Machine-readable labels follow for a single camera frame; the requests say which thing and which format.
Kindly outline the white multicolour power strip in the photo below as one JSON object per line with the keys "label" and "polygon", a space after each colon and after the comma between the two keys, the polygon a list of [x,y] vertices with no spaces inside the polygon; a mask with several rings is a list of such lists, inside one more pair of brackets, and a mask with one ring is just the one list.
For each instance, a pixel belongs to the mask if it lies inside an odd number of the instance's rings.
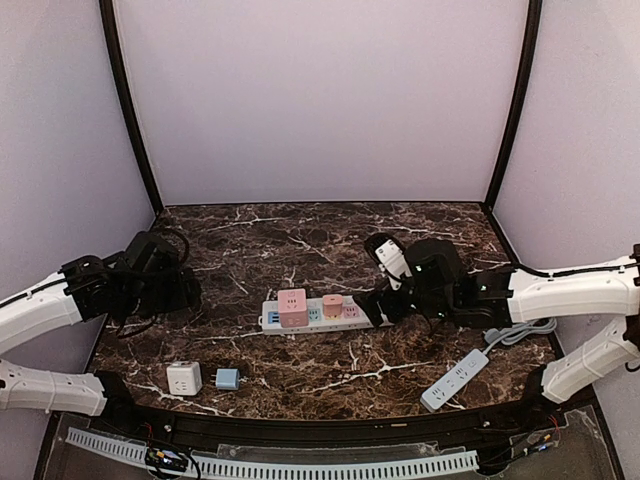
{"label": "white multicolour power strip", "polygon": [[365,312],[354,302],[351,295],[343,297],[341,314],[337,317],[324,315],[323,300],[321,298],[307,300],[307,314],[308,320],[305,325],[286,327],[280,319],[277,301],[264,301],[262,315],[259,317],[258,324],[265,335],[315,334],[374,327]]}

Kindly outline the pink usb charger plug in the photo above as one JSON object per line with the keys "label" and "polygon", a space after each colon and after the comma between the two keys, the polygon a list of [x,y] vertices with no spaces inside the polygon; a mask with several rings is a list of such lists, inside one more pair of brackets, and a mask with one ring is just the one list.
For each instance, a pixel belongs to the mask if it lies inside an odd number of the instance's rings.
{"label": "pink usb charger plug", "polygon": [[337,319],[342,315],[344,297],[339,294],[328,294],[322,297],[323,315],[328,319]]}

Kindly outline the white cube socket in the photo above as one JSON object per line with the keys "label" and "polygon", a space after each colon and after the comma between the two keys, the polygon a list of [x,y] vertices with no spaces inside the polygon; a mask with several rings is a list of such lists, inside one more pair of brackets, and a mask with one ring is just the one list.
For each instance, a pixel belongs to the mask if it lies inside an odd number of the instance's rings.
{"label": "white cube socket", "polygon": [[178,361],[166,368],[169,393],[176,396],[196,396],[203,386],[198,362]]}

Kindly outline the pink cube socket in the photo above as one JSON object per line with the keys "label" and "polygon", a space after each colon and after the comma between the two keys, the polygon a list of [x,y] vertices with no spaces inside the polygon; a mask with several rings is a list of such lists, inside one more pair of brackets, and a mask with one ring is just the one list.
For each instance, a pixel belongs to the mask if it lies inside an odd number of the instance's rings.
{"label": "pink cube socket", "polygon": [[286,289],[278,291],[279,322],[283,328],[298,328],[309,324],[306,291]]}

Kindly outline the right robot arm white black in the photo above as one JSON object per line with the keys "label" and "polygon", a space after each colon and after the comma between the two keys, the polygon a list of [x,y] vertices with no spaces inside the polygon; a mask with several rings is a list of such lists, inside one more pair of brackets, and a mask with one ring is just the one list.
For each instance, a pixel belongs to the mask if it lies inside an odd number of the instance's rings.
{"label": "right robot arm white black", "polygon": [[639,254],[567,270],[522,264],[465,271],[448,240],[425,239],[404,247],[378,233],[365,242],[385,281],[357,296],[375,327],[412,313],[458,327],[485,330],[489,348],[560,317],[610,314],[612,321],[565,357],[537,368],[527,396],[562,404],[576,392],[639,357]]}

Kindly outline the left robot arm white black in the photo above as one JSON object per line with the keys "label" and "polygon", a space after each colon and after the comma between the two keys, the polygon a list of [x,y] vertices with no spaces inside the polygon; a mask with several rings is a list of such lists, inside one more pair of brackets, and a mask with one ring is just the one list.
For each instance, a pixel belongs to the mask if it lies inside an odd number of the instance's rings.
{"label": "left robot arm white black", "polygon": [[[141,231],[123,251],[86,255],[1,302],[1,350],[8,352],[46,333],[104,317],[123,327],[131,317],[152,326],[162,314],[194,308],[201,285],[186,265],[190,248],[170,231]],[[1,408],[110,415],[134,401],[113,372],[69,374],[1,363]]]}

